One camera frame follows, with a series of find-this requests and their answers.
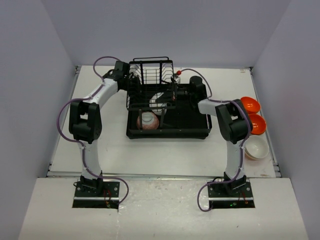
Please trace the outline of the red patterned bowl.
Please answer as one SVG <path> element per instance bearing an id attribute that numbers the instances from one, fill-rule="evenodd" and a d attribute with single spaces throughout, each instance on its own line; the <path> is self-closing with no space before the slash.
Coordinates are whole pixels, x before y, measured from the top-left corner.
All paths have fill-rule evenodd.
<path id="1" fill-rule="evenodd" d="M 137 128 L 142 130 L 156 130 L 159 124 L 159 119 L 153 112 L 143 112 L 136 120 Z"/>

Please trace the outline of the orange white bowl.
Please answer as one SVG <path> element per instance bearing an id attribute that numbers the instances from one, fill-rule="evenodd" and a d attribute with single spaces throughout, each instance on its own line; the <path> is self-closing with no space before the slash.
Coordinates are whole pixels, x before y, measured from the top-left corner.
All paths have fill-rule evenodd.
<path id="1" fill-rule="evenodd" d="M 269 154 L 267 141 L 258 135 L 251 135 L 245 142 L 245 155 L 253 160 L 262 160 Z"/>

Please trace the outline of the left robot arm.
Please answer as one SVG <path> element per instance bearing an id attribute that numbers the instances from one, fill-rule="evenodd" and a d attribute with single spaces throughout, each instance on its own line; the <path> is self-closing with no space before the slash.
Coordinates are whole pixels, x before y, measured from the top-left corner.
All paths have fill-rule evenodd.
<path id="1" fill-rule="evenodd" d="M 130 73 L 130 65 L 118 60 L 112 70 L 98 77 L 101 79 L 99 86 L 86 97 L 70 103 L 68 126 L 73 141 L 81 148 L 80 182 L 94 197 L 101 195 L 104 190 L 98 158 L 98 138 L 102 133 L 101 108 L 119 90 L 127 90 L 127 83 L 133 75 Z"/>

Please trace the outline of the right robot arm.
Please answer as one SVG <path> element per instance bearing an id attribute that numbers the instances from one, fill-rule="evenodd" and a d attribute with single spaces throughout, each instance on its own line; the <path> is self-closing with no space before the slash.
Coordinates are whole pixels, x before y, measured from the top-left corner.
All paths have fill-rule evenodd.
<path id="1" fill-rule="evenodd" d="M 189 79 L 189 87 L 182 95 L 189 98 L 191 108 L 198 114 L 217 118 L 221 136 L 227 143 L 227 164 L 223 174 L 223 191 L 233 197 L 241 191 L 247 177 L 244 170 L 244 145 L 253 125 L 240 99 L 215 100 L 208 81 L 202 75 Z"/>

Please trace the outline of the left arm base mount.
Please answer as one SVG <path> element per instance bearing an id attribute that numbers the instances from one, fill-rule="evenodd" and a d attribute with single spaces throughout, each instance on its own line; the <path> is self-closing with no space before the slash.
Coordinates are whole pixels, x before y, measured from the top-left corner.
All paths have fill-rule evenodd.
<path id="1" fill-rule="evenodd" d="M 75 186 L 75 192 L 72 208 L 119 209 L 119 182 L 103 181 L 98 188 L 85 186 L 80 181 L 73 185 Z"/>

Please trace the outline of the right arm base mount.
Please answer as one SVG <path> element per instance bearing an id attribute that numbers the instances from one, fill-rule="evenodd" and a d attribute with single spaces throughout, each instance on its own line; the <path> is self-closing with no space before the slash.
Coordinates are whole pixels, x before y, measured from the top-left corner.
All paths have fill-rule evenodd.
<path id="1" fill-rule="evenodd" d="M 255 208 L 251 183 L 236 189 L 228 189 L 225 184 L 215 183 L 207 187 L 209 209 L 250 209 Z"/>

